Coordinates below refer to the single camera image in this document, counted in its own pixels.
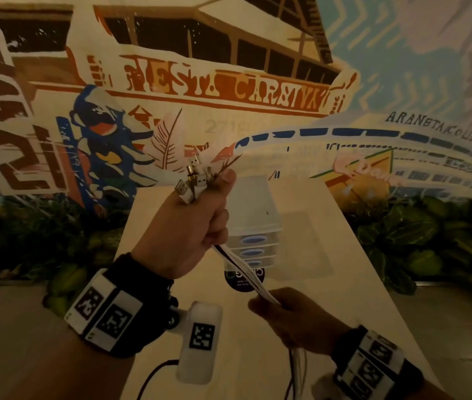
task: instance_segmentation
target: bundle of usb cables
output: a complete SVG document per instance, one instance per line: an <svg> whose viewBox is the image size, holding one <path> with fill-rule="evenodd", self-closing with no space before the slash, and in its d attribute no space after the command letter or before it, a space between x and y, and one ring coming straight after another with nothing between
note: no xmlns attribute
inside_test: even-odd
<svg viewBox="0 0 472 400"><path fill-rule="evenodd" d="M209 184L213 183L214 176L210 167L203 170L201 160L196 154L190 159L191 165L187 167L188 181L179 181L175 190L180 195L183 201L187 204L192 203L195 199L199 198L199 195L208 187ZM254 290L265 300L279 304L280 302L275 299L268 290L264 288L260 279L253 271L253 269L239 258L237 255L228 248L225 244L212 246L213 250L216 251L223 259L228 261L232 266L237 269L241 275L249 282ZM303 349L292 349L290 350L290 369L291 369L291 381L286 391L285 399L288 397L290 386L293 387L293 399L299 400L303 395L303 388L306 379L306 351Z"/></svg>

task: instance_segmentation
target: black wrist strap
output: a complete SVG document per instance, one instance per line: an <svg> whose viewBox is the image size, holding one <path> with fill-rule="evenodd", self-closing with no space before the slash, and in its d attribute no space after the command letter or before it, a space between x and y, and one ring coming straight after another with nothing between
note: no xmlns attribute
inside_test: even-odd
<svg viewBox="0 0 472 400"><path fill-rule="evenodd" d="M106 298L103 305L97 309L91 322L88 323L81 335L86 343L98 350L104 351L117 358L129 358L140 352L143 347L160 337L166 330L171 319L170 307L178 307L176 298L171 297L170 289L173 281L148 270L133 260L130 253L119 256L103 273L103 276L116 286L116 289ZM97 326L106 312L112 311L111 302L119 292L126 292L139 302L141 307L130 324L119 336L113 348L107 352L86 340L89 331Z"/></svg>
<svg viewBox="0 0 472 400"><path fill-rule="evenodd" d="M375 338L373 343L376 343L376 348L374 350L373 346L369 349L362 348L365 347L362 341L371 335ZM384 376L393 382L387 393L383 394L382 398L385 400L402 400L407 395L420 390L424 383L422 372L407 359L404 359L399 369L392 370L389 364L390 358L385 354L386 351L392 354L400 349L384 337L369 332L362 325L349 330L338 340L331 354L332 360L338 367L334 374L335 383L347 396L355 400L370 396L376 390L376 384L379 384ZM348 366L352 365L353 357L365 359L361 362L359 370L348 370ZM353 376L351 384L346 384L341 378L346 375L356 375Z"/></svg>

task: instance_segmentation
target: hand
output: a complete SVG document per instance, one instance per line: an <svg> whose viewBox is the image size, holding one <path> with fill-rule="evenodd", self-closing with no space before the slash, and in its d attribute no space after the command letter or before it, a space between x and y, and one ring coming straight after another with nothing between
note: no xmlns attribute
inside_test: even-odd
<svg viewBox="0 0 472 400"><path fill-rule="evenodd" d="M339 337L351 329L293 288L276 289L271 295L281 306L258 296L249 301L249 309L265 319L290 349L330 355Z"/></svg>
<svg viewBox="0 0 472 400"><path fill-rule="evenodd" d="M235 182L234 170L226 169L189 205L171 193L131 251L132 257L167 279L186 275L208 248L227 242L225 206Z"/></svg>

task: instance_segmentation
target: black sticker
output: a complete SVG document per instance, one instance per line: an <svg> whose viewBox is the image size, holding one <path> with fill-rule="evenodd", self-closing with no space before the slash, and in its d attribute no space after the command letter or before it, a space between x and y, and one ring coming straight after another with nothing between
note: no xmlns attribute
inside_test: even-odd
<svg viewBox="0 0 472 400"><path fill-rule="evenodd" d="M75 310L80 313L80 316L88 320L102 301L103 295L97 292L94 288L90 287L75 305Z"/></svg>
<svg viewBox="0 0 472 400"><path fill-rule="evenodd" d="M362 400L367 400L373 391L371 388L363 382L358 376L354 376L349 387L356 393Z"/></svg>
<svg viewBox="0 0 472 400"><path fill-rule="evenodd" d="M266 271L263 268L253 270L260 282L264 281ZM238 292L252 292L254 289L239 271L225 271L225 280L230 287Z"/></svg>
<svg viewBox="0 0 472 400"><path fill-rule="evenodd" d="M373 389L377 387L384 374L379 371L371 362L365 360L358 370L360 376Z"/></svg>
<svg viewBox="0 0 472 400"><path fill-rule="evenodd" d="M392 350L378 341L373 341L373 344L371 344L371 347L369 348L369 353L386 365L389 365L393 355Z"/></svg>
<svg viewBox="0 0 472 400"><path fill-rule="evenodd" d="M392 350L397 350L397 345L395 345L394 343L392 343L390 340L384 338L383 336L378 336L378 340L387 345L389 348L391 348Z"/></svg>
<svg viewBox="0 0 472 400"><path fill-rule="evenodd" d="M194 322L192 337L189 340L189 347L203 349L205 351L212 350L213 332L215 329L216 326Z"/></svg>
<svg viewBox="0 0 472 400"><path fill-rule="evenodd" d="M104 316L101 317L101 320L99 320L99 323L97 323L97 328L109 336L117 338L126 328L132 317L129 312L112 303Z"/></svg>

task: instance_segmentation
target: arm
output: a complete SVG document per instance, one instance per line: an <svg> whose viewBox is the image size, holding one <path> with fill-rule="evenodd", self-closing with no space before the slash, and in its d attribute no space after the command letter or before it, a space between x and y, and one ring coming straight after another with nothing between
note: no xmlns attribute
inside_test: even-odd
<svg viewBox="0 0 472 400"><path fill-rule="evenodd" d="M260 297L249 301L249 309L269 323L288 348L330 356L339 339L351 328L323 310L309 297L292 288L271 291L282 304L272 304ZM453 400L444 391L425 381L421 390L405 400Z"/></svg>
<svg viewBox="0 0 472 400"><path fill-rule="evenodd" d="M228 239L225 205L235 181L234 171L226 170L190 205L176 192L169 195L133 248L133 259L167 279L190 272L208 248ZM69 329L6 400L119 400L133 362L90 347Z"/></svg>

